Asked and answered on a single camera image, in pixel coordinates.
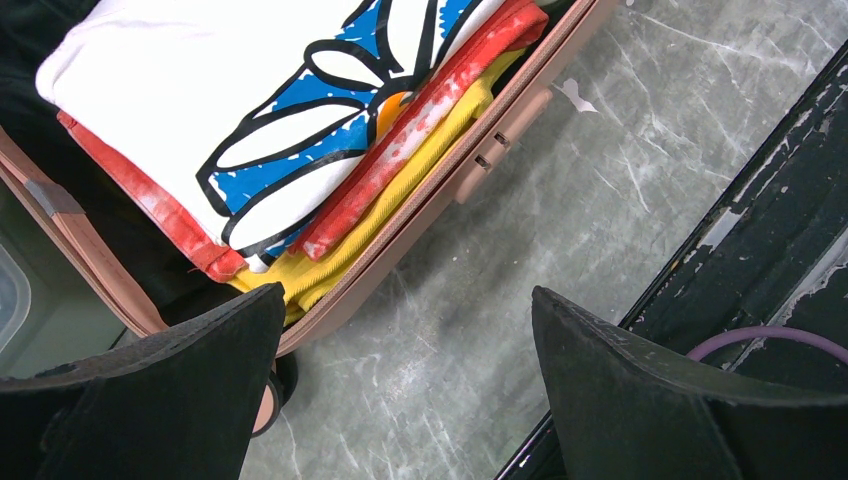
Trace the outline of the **pink hard-shell suitcase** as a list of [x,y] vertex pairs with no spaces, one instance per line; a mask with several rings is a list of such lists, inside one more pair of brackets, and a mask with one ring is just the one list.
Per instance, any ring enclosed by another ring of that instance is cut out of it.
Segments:
[[[344,325],[452,202],[464,203],[507,155],[553,97],[550,86],[611,15],[614,1],[575,1],[446,157],[404,199],[334,287],[304,317],[284,328],[253,433],[264,433],[294,391],[292,353]],[[47,176],[7,134],[1,135],[1,179],[94,293],[135,335],[168,328],[120,263],[79,202]]]

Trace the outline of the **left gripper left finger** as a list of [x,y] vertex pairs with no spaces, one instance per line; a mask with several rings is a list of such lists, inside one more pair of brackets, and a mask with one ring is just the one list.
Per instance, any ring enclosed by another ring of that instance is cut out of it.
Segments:
[[235,479],[285,307],[267,284],[198,317],[1,382],[5,479]]

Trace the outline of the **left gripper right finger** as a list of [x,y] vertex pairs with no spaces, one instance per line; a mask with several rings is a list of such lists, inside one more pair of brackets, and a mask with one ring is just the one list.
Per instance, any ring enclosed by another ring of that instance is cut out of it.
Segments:
[[843,479],[847,398],[724,371],[536,287],[532,329],[571,479]]

